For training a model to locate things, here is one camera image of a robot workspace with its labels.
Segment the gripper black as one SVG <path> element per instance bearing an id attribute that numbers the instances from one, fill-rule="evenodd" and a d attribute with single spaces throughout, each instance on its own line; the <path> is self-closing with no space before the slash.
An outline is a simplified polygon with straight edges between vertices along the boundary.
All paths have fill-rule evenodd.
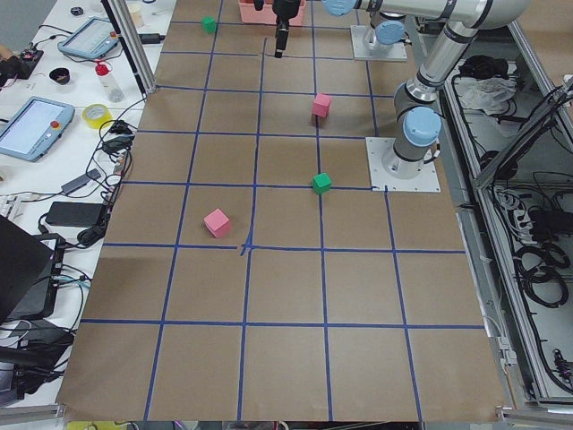
<path id="1" fill-rule="evenodd" d="M 275 32 L 275 58 L 281 58 L 287 48 L 289 28 L 287 27 L 291 19 L 294 19 L 299 12 L 299 0 L 274 0 L 272 11 L 276 15 L 277 29 Z"/>

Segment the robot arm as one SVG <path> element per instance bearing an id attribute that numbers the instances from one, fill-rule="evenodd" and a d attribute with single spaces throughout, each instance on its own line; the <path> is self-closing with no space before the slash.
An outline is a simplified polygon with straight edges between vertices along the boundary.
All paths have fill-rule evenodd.
<path id="1" fill-rule="evenodd" d="M 394 94 L 396 124 L 394 136 L 398 143 L 406 140 L 402 130 L 406 116 L 425 108 L 436 115 L 435 100 L 446 78 L 461 56 L 474 41 L 479 30 L 495 30 L 518 18 L 530 5 L 528 1 L 324 1 L 323 7 L 333 16 L 353 10 L 370 14 L 375 40 L 382 44 L 381 26 L 402 16 L 444 20 L 441 33 L 415 76 L 402 82 Z"/>
<path id="2" fill-rule="evenodd" d="M 370 12 L 374 40 L 381 46 L 407 42 L 406 16 L 401 13 Z"/>

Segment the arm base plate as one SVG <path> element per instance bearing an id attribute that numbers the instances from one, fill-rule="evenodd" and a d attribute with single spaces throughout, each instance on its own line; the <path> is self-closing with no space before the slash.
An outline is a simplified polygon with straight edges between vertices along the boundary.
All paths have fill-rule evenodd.
<path id="1" fill-rule="evenodd" d="M 395 138 L 366 137 L 371 189 L 376 192 L 439 193 L 440 183 L 432 150 L 418 161 L 402 160 L 394 151 Z"/>
<path id="2" fill-rule="evenodd" d="M 405 62 L 407 60 L 405 43 L 398 42 L 390 46 L 379 45 L 373 37 L 371 25 L 353 25 L 350 27 L 354 59 L 363 61 Z"/>

